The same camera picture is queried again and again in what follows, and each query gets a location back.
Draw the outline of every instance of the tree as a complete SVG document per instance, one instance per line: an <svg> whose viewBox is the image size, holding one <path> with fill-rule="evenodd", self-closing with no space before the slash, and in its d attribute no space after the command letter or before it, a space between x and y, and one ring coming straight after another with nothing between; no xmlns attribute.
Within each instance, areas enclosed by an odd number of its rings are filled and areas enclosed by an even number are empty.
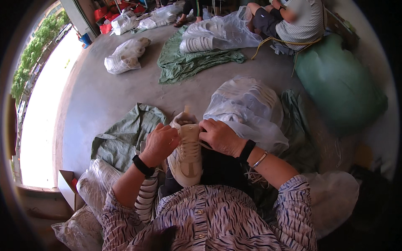
<svg viewBox="0 0 402 251"><path fill-rule="evenodd" d="M20 102L24 92L25 84L29 80L29 73L32 67L40 58L43 48L54 39L59 33L61 27L68 23L70 19L65 10L62 10L58 15L52 14L45 18L42 25L35 32L35 38L29 43L21 55L21 63L18 69L14 72L11 94L15 98L16 103Z"/></svg>

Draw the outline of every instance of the yellow rope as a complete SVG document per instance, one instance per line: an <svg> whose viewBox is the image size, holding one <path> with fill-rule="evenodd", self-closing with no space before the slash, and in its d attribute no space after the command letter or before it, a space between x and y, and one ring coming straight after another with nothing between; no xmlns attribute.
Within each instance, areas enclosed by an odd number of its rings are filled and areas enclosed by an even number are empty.
<svg viewBox="0 0 402 251"><path fill-rule="evenodd" d="M315 44L316 42L320 41L322 39L322 37L318 38L317 40L315 40L314 42L310 42L310 43L294 43L294 42L286 42L280 39L276 39L274 37L269 37L267 39L264 39L264 41L262 41L258 47L257 47L257 51L255 52L254 56L251 58L251 60L254 60L255 56L257 56L258 50L260 49L260 47L265 43L268 42L269 40L275 40L281 43L286 43L286 44L291 44L291 45L307 45L306 47L304 47L303 49L301 49L300 51L296 52L296 58L295 58L295 64L293 65L293 71L292 71L292 76L293 77L293 73L295 72L295 67L296 67L296 62L297 62L297 56L299 55L299 52L302 52L304 49L307 49L309 46Z"/></svg>
<svg viewBox="0 0 402 251"><path fill-rule="evenodd" d="M318 42L318 41L320 41L321 40L321 37L320 38L318 38L317 40L315 40L314 42L310 42L310 43L294 43L294 42L286 42L286 41L283 41L283 40L280 40L280 39L276 39L276 38L274 38L274 37L269 37L269 38L267 38L267 39L265 39L264 41L262 41L259 45L258 45L258 47L257 47L257 51L255 52L255 54L254 54L254 56L251 58L251 60L254 60L254 58L255 58L255 56L257 56L257 53L258 53L258 50L260 49L260 47L265 43L265 42L268 42L269 40L275 40L275 41L278 41L278 42L281 42L281 43L286 43L286 44L291 44L291 45L312 45L312 44L315 44L316 42Z"/></svg>

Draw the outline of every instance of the hair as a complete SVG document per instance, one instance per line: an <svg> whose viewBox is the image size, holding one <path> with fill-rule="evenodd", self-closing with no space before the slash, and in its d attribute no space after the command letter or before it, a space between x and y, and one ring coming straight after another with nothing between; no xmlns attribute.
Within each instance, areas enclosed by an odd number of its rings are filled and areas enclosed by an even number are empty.
<svg viewBox="0 0 402 251"><path fill-rule="evenodd" d="M177 230L177 226L171 226L163 230L153 231L144 237L135 251L171 251Z"/></svg>

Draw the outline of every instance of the bracelet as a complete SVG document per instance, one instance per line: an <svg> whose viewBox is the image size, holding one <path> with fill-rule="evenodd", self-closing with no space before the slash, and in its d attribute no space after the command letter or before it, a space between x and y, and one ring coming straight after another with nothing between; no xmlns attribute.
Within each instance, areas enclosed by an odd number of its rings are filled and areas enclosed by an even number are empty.
<svg viewBox="0 0 402 251"><path fill-rule="evenodd" d="M260 163L261 163L261 161L263 161L263 159L265 159L265 157L268 155L268 153L267 152L264 152L264 155L251 167L251 169L254 169L254 168L256 168Z"/></svg>

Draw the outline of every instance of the black smartwatch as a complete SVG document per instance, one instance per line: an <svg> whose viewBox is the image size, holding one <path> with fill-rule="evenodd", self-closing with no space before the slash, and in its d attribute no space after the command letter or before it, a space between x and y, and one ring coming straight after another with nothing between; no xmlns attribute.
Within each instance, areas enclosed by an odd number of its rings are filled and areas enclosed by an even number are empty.
<svg viewBox="0 0 402 251"><path fill-rule="evenodd" d="M241 165L248 165L247 159L250 156L250 153L254 149L254 147L255 142L249 139L246 145L244 146L242 152L240 153L240 156L236 158Z"/></svg>
<svg viewBox="0 0 402 251"><path fill-rule="evenodd" d="M144 162L142 162L142 160L139 158L138 155L134 156L133 162L134 165L137 167L137 169L140 170L140 172L142 172L143 174L145 174L145 178L149 178L154 174L155 168L147 167L147 165L144 164Z"/></svg>

